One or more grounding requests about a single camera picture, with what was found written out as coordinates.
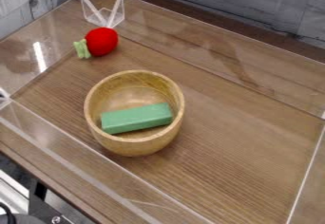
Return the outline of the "black table leg frame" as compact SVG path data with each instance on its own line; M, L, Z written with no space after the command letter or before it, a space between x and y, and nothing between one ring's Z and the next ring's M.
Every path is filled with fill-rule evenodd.
M44 224L91 224L84 215L35 179L29 188L28 214Z

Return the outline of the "clear acrylic corner bracket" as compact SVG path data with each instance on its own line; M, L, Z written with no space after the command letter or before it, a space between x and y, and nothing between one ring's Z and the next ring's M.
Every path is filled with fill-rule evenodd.
M97 9L89 0L80 0L85 20L97 27L115 28L124 21L123 0L115 0L112 9Z

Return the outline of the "clear acrylic tray walls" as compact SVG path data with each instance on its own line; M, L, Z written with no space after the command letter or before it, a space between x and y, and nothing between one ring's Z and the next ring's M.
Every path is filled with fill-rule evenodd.
M325 224L325 64L140 0L119 46L83 60L69 0L0 41L0 153L100 224ZM123 158L87 127L84 100L116 72L182 88L180 133Z

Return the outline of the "green rectangular block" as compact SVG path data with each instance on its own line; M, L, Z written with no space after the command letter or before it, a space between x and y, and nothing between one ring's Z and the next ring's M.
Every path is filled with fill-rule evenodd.
M114 135L164 126L172 122L168 103L154 103L100 115L102 130Z

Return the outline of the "red plush strawberry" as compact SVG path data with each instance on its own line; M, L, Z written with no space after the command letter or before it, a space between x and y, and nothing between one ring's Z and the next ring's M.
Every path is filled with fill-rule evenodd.
M118 33L112 28L95 28L85 37L73 43L80 59L110 54L118 45Z

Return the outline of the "wooden bowl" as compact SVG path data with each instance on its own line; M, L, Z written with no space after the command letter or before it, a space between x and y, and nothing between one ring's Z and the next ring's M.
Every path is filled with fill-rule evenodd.
M160 151L178 135L186 101L180 87L147 70L126 70L89 90L84 117L102 146L126 157Z

